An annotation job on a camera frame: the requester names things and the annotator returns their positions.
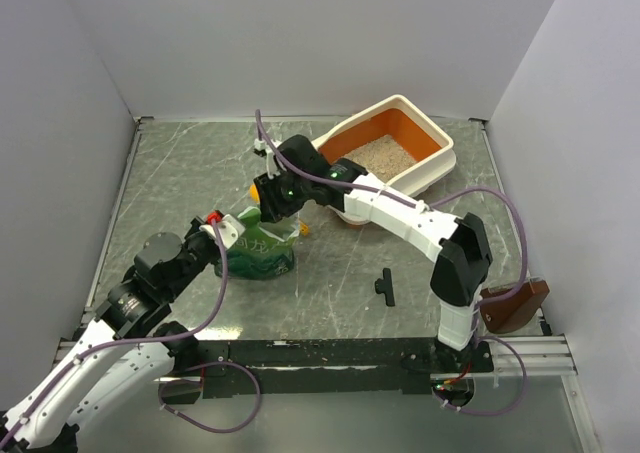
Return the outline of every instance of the gray floor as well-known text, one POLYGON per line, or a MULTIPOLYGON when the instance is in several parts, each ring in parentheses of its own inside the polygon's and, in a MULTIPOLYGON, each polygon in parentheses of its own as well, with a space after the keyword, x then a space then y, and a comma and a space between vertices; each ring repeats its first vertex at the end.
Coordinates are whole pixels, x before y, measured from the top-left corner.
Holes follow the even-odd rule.
MULTIPOLYGON (((455 142, 457 165, 421 196, 427 202, 467 186, 497 187, 481 125, 437 120, 455 142)), ((279 138, 300 133, 317 137, 335 122, 268 123, 279 138)), ((159 231, 182 234, 195 215, 213 209, 240 211, 252 204, 248 188, 264 172, 252 154, 255 126, 246 123, 145 122, 129 182, 96 293, 102 301, 129 267, 145 239, 159 231)), ((485 221, 494 264, 488 284, 515 281, 520 256, 505 207, 489 195, 474 193, 444 210, 471 211, 485 221)), ((277 280, 234 280, 221 313, 200 338, 376 338, 435 336, 438 301, 429 290, 432 264, 417 250, 376 225, 346 227, 332 212, 308 204, 300 218, 311 235, 295 247, 295 271, 277 280), (393 272, 395 308, 373 292, 382 268, 393 272)), ((208 315, 219 280, 205 271, 174 304, 172 319, 187 328, 208 315)), ((534 320, 520 335, 538 335, 534 320)))
MULTIPOLYGON (((478 380, 470 408, 495 410, 513 400, 519 379, 478 380)), ((80 438, 92 453, 572 453, 582 451, 560 378, 534 378, 520 407, 498 418, 442 410, 432 396, 398 392, 267 395, 258 417, 232 435, 198 430, 158 411, 149 385, 99 431, 80 438)), ((181 408, 203 423, 229 428, 253 406, 252 396, 201 400, 181 408)))

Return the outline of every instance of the white wall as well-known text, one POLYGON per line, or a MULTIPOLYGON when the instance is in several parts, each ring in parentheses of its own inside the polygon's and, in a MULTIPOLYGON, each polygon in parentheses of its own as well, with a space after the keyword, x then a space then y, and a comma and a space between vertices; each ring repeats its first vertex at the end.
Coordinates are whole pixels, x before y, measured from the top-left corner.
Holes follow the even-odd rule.
POLYGON ((80 319, 133 129, 65 0, 0 0, 0 410, 80 319))
POLYGON ((606 451, 640 442, 640 2, 556 0, 490 122, 606 451))
POLYGON ((553 0, 69 0, 135 115, 489 118, 553 0))

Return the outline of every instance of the green bag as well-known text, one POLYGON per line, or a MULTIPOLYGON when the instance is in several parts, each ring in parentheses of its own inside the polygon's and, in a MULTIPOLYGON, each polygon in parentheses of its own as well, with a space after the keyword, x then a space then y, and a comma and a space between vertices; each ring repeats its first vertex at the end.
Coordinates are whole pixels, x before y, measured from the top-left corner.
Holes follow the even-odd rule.
MULTIPOLYGON (((293 270, 293 244, 300 236, 297 218, 262 223, 260 208, 256 206, 250 206, 234 216, 246 230, 227 251, 231 278, 267 280, 293 270)), ((222 274, 220 261, 215 265, 215 273, 217 276, 222 274)))

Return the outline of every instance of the marble surface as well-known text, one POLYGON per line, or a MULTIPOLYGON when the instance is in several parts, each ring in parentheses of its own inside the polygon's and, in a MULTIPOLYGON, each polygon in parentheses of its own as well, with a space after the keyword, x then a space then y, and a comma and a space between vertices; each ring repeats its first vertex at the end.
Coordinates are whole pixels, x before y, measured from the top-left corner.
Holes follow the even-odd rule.
MULTIPOLYGON (((455 142, 455 169, 420 196, 434 201, 465 187, 498 182, 481 125, 436 119, 455 142)), ((315 138, 333 121, 266 123, 278 139, 293 134, 315 138)), ((251 122, 170 123, 147 121, 118 212, 94 304, 120 281, 145 239, 159 231, 180 236, 196 215, 213 209, 238 212, 252 204, 248 188, 264 172, 252 153, 251 122)), ((479 193, 442 208, 463 216, 471 211, 485 222, 493 251, 488 285, 513 282, 520 256, 505 207, 479 193)), ((202 339, 379 338, 435 336, 438 299, 429 289, 433 265, 401 239, 368 224, 347 227, 334 213, 307 204, 300 218, 311 235, 295 247, 292 271, 265 282, 232 280, 221 312, 202 339), (396 304, 387 308, 373 282, 382 268, 392 270, 396 304)), ((193 328, 208 315, 220 281, 212 268, 202 273, 173 305, 171 319, 193 328)), ((535 319, 518 334, 539 335, 535 319)))

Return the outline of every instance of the black tool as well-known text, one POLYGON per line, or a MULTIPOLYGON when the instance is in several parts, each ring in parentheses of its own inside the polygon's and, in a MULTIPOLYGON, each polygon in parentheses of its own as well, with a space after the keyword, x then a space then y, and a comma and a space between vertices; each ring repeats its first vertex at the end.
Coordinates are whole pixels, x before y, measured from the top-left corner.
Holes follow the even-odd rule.
POLYGON ((393 296, 393 281, 391 280, 391 270, 389 268, 382 269, 382 278, 378 278, 374 283, 376 293, 384 294, 387 306, 396 306, 396 299, 393 296))

